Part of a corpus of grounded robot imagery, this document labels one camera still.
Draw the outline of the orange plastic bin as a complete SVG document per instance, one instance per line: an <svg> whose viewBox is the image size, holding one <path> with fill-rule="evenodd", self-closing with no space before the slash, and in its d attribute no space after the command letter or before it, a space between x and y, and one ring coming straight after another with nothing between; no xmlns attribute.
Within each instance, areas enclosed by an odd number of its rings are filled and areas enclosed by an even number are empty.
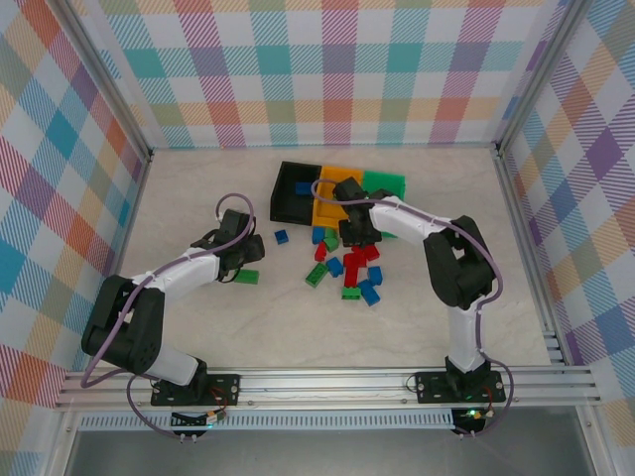
<svg viewBox="0 0 635 476"><path fill-rule="evenodd" d="M358 184L362 184L363 175L364 171L360 169L323 166L319 178L326 179L326 182L317 185L317 194L327 200L334 200L333 189L337 183L354 178ZM340 205L314 200L313 226L337 229L339 221L346 218L347 214Z"/></svg>

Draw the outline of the black plastic bin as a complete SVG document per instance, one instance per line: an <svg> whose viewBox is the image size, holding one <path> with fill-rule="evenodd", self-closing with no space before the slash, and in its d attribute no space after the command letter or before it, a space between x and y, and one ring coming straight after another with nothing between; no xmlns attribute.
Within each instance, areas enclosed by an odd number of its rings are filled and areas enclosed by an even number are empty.
<svg viewBox="0 0 635 476"><path fill-rule="evenodd" d="M270 220L311 226L314 196L295 194L297 181L313 184L320 176L321 166L282 161L270 198Z"/></svg>

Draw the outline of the green plastic bin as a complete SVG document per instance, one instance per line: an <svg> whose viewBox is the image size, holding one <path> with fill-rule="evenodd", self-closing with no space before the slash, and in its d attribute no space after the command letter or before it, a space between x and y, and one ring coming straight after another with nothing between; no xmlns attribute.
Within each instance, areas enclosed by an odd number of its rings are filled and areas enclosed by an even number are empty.
<svg viewBox="0 0 635 476"><path fill-rule="evenodd" d="M366 192L368 198L373 198L375 193L379 190L384 190L385 193L381 197L385 197L387 194L398 196L400 199L405 197L406 192L406 178L403 175L388 174L382 172L365 171L362 180L362 189ZM363 204L362 209L364 211L364 234L377 230L373 225L369 217L368 210L371 204ZM395 238L395 235L382 231L382 239L385 237Z"/></svg>

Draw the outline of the grey metal sheet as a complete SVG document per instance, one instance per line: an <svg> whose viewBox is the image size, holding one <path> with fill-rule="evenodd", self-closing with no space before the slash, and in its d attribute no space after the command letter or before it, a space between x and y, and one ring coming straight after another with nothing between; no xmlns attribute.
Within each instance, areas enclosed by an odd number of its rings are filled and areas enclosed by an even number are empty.
<svg viewBox="0 0 635 476"><path fill-rule="evenodd" d="M569 438L444 431L228 431L180 444L145 431L82 432L64 476L595 476Z"/></svg>

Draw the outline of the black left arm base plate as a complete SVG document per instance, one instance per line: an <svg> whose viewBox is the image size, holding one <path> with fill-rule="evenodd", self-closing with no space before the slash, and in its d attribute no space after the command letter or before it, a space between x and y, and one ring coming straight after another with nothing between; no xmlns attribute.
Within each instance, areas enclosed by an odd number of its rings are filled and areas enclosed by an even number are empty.
<svg viewBox="0 0 635 476"><path fill-rule="evenodd" d="M233 407L238 403L238 374L198 373L186 386L166 380L152 385L150 403L153 407Z"/></svg>

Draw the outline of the wide aluminium frame rail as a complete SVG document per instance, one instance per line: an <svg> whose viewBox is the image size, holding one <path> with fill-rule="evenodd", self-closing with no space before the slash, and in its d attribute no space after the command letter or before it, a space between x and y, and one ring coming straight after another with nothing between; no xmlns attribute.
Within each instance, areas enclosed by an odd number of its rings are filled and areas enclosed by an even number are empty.
<svg viewBox="0 0 635 476"><path fill-rule="evenodd" d="M415 391L416 368L270 368L238 369L239 410L384 410L419 406ZM602 397L591 371L576 366L498 369L507 400L499 404L456 404L458 407L576 407L597 406ZM125 410L130 402L150 410L152 387L146 379L127 374L113 376L84 389L81 373L64 381L55 408L58 411ZM428 404L449 408L452 404Z"/></svg>

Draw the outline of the aluminium side rail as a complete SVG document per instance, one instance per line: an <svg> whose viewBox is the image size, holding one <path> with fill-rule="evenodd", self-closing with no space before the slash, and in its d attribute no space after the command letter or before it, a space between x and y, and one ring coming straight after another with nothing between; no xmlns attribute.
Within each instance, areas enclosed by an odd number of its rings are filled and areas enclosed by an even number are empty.
<svg viewBox="0 0 635 476"><path fill-rule="evenodd" d="M506 203L518 251L525 270L539 321L543 330L545 345L554 366L570 364L567 347L561 341L561 329L558 323L553 300L547 283L542 276L537 252L534 249L533 236L525 221L521 201L515 189L510 172L503 156L494 149L492 152L494 169Z"/></svg>

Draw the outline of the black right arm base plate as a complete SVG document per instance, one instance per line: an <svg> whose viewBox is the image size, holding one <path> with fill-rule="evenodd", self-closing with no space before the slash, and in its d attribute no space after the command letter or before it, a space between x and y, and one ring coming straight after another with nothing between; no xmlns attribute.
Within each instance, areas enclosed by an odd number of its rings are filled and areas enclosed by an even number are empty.
<svg viewBox="0 0 635 476"><path fill-rule="evenodd" d="M477 377L418 372L414 377L419 404L499 404L507 400L501 374L497 371Z"/></svg>

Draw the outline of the aluminium corner post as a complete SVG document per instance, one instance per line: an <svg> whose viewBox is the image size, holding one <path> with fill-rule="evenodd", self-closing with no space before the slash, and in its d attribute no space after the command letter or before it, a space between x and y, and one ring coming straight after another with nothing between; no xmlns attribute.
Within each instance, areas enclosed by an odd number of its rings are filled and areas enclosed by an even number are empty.
<svg viewBox="0 0 635 476"><path fill-rule="evenodd" d="M508 104L494 142L499 154L504 154L520 133L592 3L593 0L559 0L543 38L527 64L529 69L519 85L519 92Z"/></svg>
<svg viewBox="0 0 635 476"><path fill-rule="evenodd" d="M47 0L56 18L68 33L77 54L85 63L85 68L93 78L95 85L105 96L114 116L120 122L123 131L131 140L134 148L141 154L146 164L153 159L153 150L145 139L132 111L120 93L114 78L103 61L98 48L74 11L70 0Z"/></svg>

